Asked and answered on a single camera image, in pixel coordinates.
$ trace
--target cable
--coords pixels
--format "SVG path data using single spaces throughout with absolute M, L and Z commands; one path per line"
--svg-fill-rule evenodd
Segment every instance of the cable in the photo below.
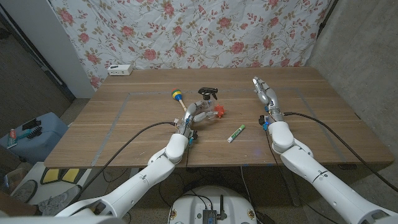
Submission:
M 197 196 L 204 204 L 205 204 L 205 209 L 207 210 L 207 204 L 206 204 L 206 202 L 199 196 L 199 195 L 197 195 L 193 190 L 191 190 L 192 191 L 192 193 L 195 195 L 195 196 Z
M 110 183 L 110 182 L 114 182 L 115 180 L 117 180 L 117 179 L 119 179 L 120 177 L 122 177 L 123 174 L 125 174 L 127 170 L 128 170 L 128 168 L 127 168 L 126 170 L 124 170 L 124 172 L 123 172 L 119 177 L 117 177 L 117 178 L 115 178 L 115 179 L 113 179 L 113 180 L 107 180 L 107 179 L 105 178 L 105 172 L 104 172 L 104 171 L 102 171 L 102 176 L 104 177 L 104 180 L 105 180 L 107 183 Z
M 184 183 L 184 179 L 182 178 L 182 176 L 181 176 L 180 174 L 177 174 L 177 173 L 171 173 L 171 175 L 172 175 L 172 174 L 173 174 L 173 175 L 177 175 L 177 176 L 180 177 L 181 182 L 182 182 L 182 185 L 183 185 L 183 188 L 185 188 L 185 183 Z M 161 199 L 163 200 L 163 202 L 164 202 L 167 206 L 172 207 L 172 206 L 171 206 L 169 203 L 167 203 L 167 201 L 163 198 L 162 193 L 161 193 L 161 191 L 160 191 L 161 185 L 162 185 L 162 182 L 159 183 L 159 195 L 160 195 Z M 208 197 L 203 196 L 203 195 L 198 195 L 198 194 L 196 194 L 192 189 L 191 189 L 190 191 L 191 191 L 193 194 L 182 194 L 181 196 L 178 197 L 178 199 L 179 199 L 180 197 L 184 197 L 184 196 L 196 196 L 196 197 L 198 197 L 198 198 L 205 204 L 205 209 L 207 210 L 207 209 L 208 209 L 208 208 L 207 208 L 207 204 L 206 204 L 206 202 L 202 199 L 202 197 L 203 197 L 203 198 L 209 200 L 210 205 L 211 205 L 210 208 L 213 209 L 213 202 L 212 202 Z
M 334 220 L 328 218 L 328 217 L 325 216 L 324 214 L 322 214 L 322 213 L 316 211 L 313 207 L 311 207 L 311 205 L 309 205 L 309 204 L 308 204 L 305 200 L 303 200 L 299 195 L 297 195 L 297 196 L 298 196 L 298 198 L 299 198 L 304 204 L 306 204 L 308 207 L 310 207 L 314 212 L 318 213 L 318 215 L 322 216 L 323 218 L 326 218 L 327 220 L 331 221 L 331 222 L 334 223 L 334 224 L 339 224 L 338 222 L 336 222 L 336 221 L 334 221 Z
M 272 154 L 272 156 L 273 156 L 273 158 L 274 158 L 274 160 L 275 160 L 275 163 L 276 163 L 276 165 L 278 166 L 279 172 L 280 172 L 282 178 L 284 179 L 285 186 L 286 186 L 287 190 L 289 191 L 289 189 L 288 189 L 288 187 L 287 187 L 287 186 L 288 186 L 288 183 L 287 183 L 287 181 L 286 181 L 285 175 L 284 175 L 284 173 L 282 172 L 282 169 L 280 168 L 279 163 L 278 163 L 278 161 L 276 160 L 276 157 L 275 157 L 275 155 L 274 155 L 274 152 L 272 151 L 271 144 L 269 143 L 269 138 L 268 138 L 268 133 L 267 133 L 267 132 L 266 132 L 266 136 L 267 136 L 267 142 L 268 142 L 269 150 L 271 151 L 271 154 Z M 323 218 L 326 218 L 327 220 L 331 221 L 332 223 L 338 224 L 338 222 L 333 221 L 332 219 L 326 217 L 324 214 L 318 212 L 318 211 L 315 210 L 313 207 L 311 207 L 302 197 L 299 196 L 299 194 L 297 194 L 297 196 L 298 196 L 298 198 L 299 198 L 302 202 L 304 202 L 304 204 L 308 205 L 314 212 L 318 213 L 320 216 L 322 216 Z
M 203 198 L 209 200 L 209 202 L 210 202 L 210 210 L 213 209 L 213 202 L 211 202 L 211 200 L 210 200 L 208 197 L 206 197 L 206 196 L 197 195 L 197 194 L 183 194 L 183 195 L 181 195 L 181 197 L 184 197 L 184 196 L 196 196 L 196 197 L 198 197 L 198 198 L 205 204 L 205 208 L 206 208 L 206 210 L 207 210 L 206 202 L 202 199 L 202 197 L 203 197 Z
M 188 156 L 189 156 L 189 149 L 191 148 L 191 145 L 188 144 L 188 150 L 187 150 L 187 163 L 185 163 L 185 168 L 188 167 Z
M 247 185 L 246 185 L 246 182 L 244 181 L 243 169 L 242 169 L 242 167 L 241 167 L 241 175 L 242 175 L 242 180 L 243 180 L 244 187 L 246 188 L 246 192 L 248 193 L 249 201 L 250 201 L 250 203 L 251 203 L 251 196 L 250 196 L 250 193 L 249 193 L 249 189 L 248 189 L 248 187 L 247 187 Z
M 369 164 L 367 162 L 365 162 L 355 151 L 353 148 L 351 148 L 344 140 L 342 140 L 340 138 L 339 135 L 337 135 L 331 128 L 329 128 L 329 126 L 327 126 L 325 123 L 323 123 L 322 121 L 313 118 L 311 116 L 305 115 L 305 114 L 301 114 L 301 113 L 296 113 L 296 112 L 286 112 L 284 113 L 284 116 L 290 116 L 290 115 L 299 115 L 302 116 L 304 118 L 308 118 L 311 119 L 313 121 L 318 122 L 319 124 L 321 124 L 322 126 L 324 126 L 325 128 L 327 128 L 327 130 L 329 130 L 341 143 L 343 143 L 343 145 L 345 147 L 347 147 L 348 150 L 350 150 L 355 157 L 357 157 L 365 166 L 366 168 L 368 168 L 374 175 L 376 175 L 379 179 L 381 179 L 385 184 L 387 184 L 392 190 L 395 190 L 396 192 L 398 192 L 398 188 L 396 186 L 394 186 L 392 183 L 390 183 L 388 180 L 386 180 L 382 175 L 380 175 L 378 172 L 376 172 L 372 167 L 369 166 Z
M 162 193 L 160 192 L 160 186 L 162 186 L 162 182 L 163 182 L 163 181 L 161 181 L 161 182 L 159 183 L 159 195 L 160 195 L 161 199 L 163 200 L 163 202 L 164 202 L 167 206 L 171 207 L 171 205 L 169 205 L 169 203 L 166 202 L 166 200 L 165 200 L 165 199 L 163 198 L 163 196 L 162 196 Z
M 171 124 L 172 126 L 175 126 L 176 124 L 174 122 L 159 122 L 159 123 L 155 123 L 152 124 L 144 129 L 142 129 L 141 131 L 139 131 L 135 136 L 133 136 L 130 140 L 128 140 L 128 142 L 126 142 L 113 156 L 112 158 L 94 175 L 93 178 L 91 178 L 91 180 L 84 186 L 81 188 L 81 191 L 79 192 L 79 194 L 77 195 L 76 198 L 79 198 L 81 196 L 81 194 L 87 189 L 88 186 L 90 186 L 91 183 L 93 183 L 93 181 L 102 173 L 102 171 L 105 170 L 105 168 L 113 161 L 113 159 L 118 156 L 118 154 L 128 145 L 130 144 L 130 142 L 132 142 L 132 140 L 134 140 L 138 135 L 140 135 L 141 133 L 143 133 L 144 131 L 146 131 L 149 128 L 152 128 L 154 126 L 160 125 L 160 124 Z
M 126 213 L 127 215 L 129 215 L 129 224 L 131 222 L 131 214 L 129 212 Z

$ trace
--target black spray nozzle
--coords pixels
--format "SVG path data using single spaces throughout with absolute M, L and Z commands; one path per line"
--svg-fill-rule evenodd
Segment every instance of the black spray nozzle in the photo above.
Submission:
M 210 87 L 202 87 L 199 89 L 198 93 L 203 95 L 204 100 L 210 100 L 210 95 L 217 100 L 216 93 L 218 92 L 217 88 L 210 88 Z

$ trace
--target pink flower pattern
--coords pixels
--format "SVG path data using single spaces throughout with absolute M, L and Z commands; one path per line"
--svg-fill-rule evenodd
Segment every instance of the pink flower pattern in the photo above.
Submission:
M 144 57 L 147 60 L 155 60 L 156 59 L 156 51 L 154 49 L 146 49 L 144 52 Z
M 175 32 L 175 35 L 181 35 L 182 34 L 181 27 L 180 26 L 175 27 L 174 32 Z
M 231 51 L 234 54 L 239 54 L 242 52 L 243 47 L 244 47 L 243 42 L 235 42 L 234 45 L 232 45 Z
M 79 35 L 79 38 L 84 44 L 87 43 L 89 41 L 89 39 L 90 39 L 90 37 L 87 34 L 85 34 L 85 33 L 81 33 Z
M 114 63 L 134 69 L 305 65 L 330 0 L 252 0 L 251 7 L 239 0 L 51 2 L 96 90 Z

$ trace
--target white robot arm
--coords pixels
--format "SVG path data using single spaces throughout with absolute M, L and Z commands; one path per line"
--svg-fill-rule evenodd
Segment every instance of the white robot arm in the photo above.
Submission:
M 347 223 L 396 223 L 398 214 L 368 202 L 319 164 L 312 151 L 293 137 L 289 125 L 283 121 L 275 92 L 258 77 L 254 77 L 253 83 L 270 114 L 268 130 L 272 148 L 288 169 L 311 183 Z
M 145 169 L 111 193 L 76 202 L 62 210 L 56 217 L 77 215 L 123 217 L 151 187 L 166 179 L 173 172 L 175 164 L 181 161 L 185 148 L 197 137 L 196 132 L 190 128 L 192 123 L 217 114 L 216 111 L 212 111 L 211 106 L 212 101 L 210 100 L 192 103 L 185 112 L 177 132 L 172 135 L 166 147 L 149 159 Z M 197 114 L 201 115 L 200 119 L 195 119 Z

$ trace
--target toy mallet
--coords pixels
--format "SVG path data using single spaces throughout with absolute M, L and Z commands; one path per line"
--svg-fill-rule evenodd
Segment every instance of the toy mallet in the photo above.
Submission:
M 182 102 L 182 95 L 181 95 L 181 90 L 179 89 L 173 89 L 172 90 L 172 96 L 173 99 L 177 100 L 178 102 L 181 103 L 182 108 L 184 109 L 184 111 L 187 111 L 187 107 L 184 105 L 184 103 Z

